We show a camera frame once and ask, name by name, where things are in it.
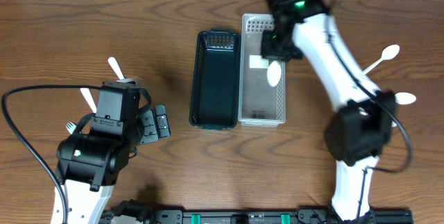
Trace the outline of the white spoon bowl down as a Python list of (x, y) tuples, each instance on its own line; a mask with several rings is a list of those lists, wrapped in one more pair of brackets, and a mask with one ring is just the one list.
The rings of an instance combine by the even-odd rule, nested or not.
[(272, 63), (268, 66), (266, 73), (268, 84), (271, 87), (276, 87), (281, 80), (281, 75), (282, 68), (280, 63), (277, 60), (272, 61)]

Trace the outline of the white fork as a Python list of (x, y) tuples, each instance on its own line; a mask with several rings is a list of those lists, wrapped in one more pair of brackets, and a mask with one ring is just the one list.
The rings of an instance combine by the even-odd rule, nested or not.
[(71, 135), (75, 131), (77, 125), (74, 122), (69, 121), (65, 127), (66, 127), (67, 131), (69, 132), (69, 134)]
[(108, 64), (110, 65), (111, 69), (113, 70), (113, 72), (116, 74), (117, 78), (119, 80), (123, 80), (126, 77), (123, 74), (123, 71), (117, 61), (117, 59), (115, 57), (109, 57), (108, 58)]

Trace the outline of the black plastic basket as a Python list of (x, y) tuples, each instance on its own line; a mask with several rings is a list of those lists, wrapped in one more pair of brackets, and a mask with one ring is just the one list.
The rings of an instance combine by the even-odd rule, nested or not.
[(237, 125), (240, 34), (213, 28), (197, 35), (189, 122), (206, 130)]

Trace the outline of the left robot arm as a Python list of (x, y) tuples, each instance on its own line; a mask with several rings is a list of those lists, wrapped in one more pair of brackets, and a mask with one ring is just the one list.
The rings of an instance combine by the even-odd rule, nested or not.
[(104, 82), (96, 113), (83, 117), (57, 150), (52, 223), (98, 223), (136, 147), (170, 137), (163, 105), (139, 105), (148, 92), (134, 82)]

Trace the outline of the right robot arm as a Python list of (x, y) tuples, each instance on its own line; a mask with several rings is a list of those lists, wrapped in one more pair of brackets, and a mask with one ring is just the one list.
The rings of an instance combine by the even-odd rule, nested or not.
[(308, 59), (334, 110), (324, 140), (336, 161), (330, 203), (340, 223), (368, 217), (373, 171), (391, 138), (395, 94), (369, 80), (337, 30), (323, 0), (266, 0), (273, 30), (262, 33), (261, 55), (272, 61)]

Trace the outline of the clear plastic basket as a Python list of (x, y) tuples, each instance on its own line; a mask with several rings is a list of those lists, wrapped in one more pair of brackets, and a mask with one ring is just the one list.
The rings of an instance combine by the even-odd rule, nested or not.
[(279, 83), (267, 80), (271, 60), (261, 55), (262, 32), (274, 29), (269, 14), (246, 13), (242, 17), (238, 120), (244, 126), (276, 127), (286, 121), (285, 63)]

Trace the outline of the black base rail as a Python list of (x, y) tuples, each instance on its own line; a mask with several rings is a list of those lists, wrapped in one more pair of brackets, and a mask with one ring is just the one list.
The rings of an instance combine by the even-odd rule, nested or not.
[(153, 209), (134, 200), (103, 212), (99, 224), (328, 224), (343, 223), (331, 207), (301, 207), (295, 211), (189, 212)]

